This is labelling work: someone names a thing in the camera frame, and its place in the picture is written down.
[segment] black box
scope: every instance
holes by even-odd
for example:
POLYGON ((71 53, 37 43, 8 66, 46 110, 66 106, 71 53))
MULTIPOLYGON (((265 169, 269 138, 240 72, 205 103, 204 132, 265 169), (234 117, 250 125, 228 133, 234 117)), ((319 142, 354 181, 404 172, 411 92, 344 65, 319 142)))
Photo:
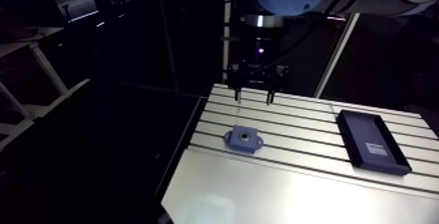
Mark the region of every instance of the black box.
POLYGON ((412 171, 380 116, 342 110, 337 124, 355 167, 400 176, 412 171))

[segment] dark background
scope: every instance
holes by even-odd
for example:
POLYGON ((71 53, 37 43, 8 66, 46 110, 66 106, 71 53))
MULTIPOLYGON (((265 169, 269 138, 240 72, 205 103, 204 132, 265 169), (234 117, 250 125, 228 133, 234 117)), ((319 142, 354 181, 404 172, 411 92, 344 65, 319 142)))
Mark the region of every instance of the dark background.
MULTIPOLYGON (((165 17, 160 0, 94 2, 99 13, 69 22, 54 0, 0 0, 25 25, 65 27, 41 41, 43 51, 68 87, 91 78, 0 153, 2 223, 144 223, 221 82, 221 0, 163 0, 165 17)), ((307 25, 288 21, 280 48, 307 25)), ((321 24, 295 49, 286 93, 312 96, 342 30, 321 24)), ((438 42, 435 17, 362 15, 323 98, 437 111, 438 42)), ((44 82, 26 78, 16 89, 44 82)))

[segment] table surface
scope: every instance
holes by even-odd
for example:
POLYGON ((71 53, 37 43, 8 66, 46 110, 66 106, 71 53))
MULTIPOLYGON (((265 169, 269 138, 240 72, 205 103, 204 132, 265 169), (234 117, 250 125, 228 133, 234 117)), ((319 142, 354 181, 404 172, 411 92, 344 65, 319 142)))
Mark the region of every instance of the table surface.
POLYGON ((179 223, 439 223, 439 140, 409 112, 216 84, 162 200, 179 223), (385 121, 413 172, 353 168, 335 117, 385 121), (264 139, 253 155, 225 147, 233 125, 264 139))
POLYGON ((48 37, 64 29, 61 27, 28 27, 28 29, 34 28, 38 29, 38 33, 35 34, 33 37, 20 39, 20 42, 0 44, 0 57, 6 56, 12 52, 19 50, 20 48, 30 45, 33 41, 41 40, 44 37, 48 37))

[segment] white label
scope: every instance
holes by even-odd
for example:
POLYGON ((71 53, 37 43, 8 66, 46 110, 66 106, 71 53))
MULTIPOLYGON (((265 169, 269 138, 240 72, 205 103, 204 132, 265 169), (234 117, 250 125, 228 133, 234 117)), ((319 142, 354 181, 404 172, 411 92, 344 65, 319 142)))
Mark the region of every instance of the white label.
POLYGON ((367 150, 371 154, 381 155, 387 157, 387 152, 384 149, 384 146, 372 143, 366 143, 367 150))

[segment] center hole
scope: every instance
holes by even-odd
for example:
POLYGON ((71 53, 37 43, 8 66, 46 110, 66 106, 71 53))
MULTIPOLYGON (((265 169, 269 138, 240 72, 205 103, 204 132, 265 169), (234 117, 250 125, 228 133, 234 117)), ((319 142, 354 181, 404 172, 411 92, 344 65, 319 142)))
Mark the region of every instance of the center hole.
POLYGON ((248 138, 248 134, 247 133, 242 133, 241 134, 241 139, 246 140, 248 138))

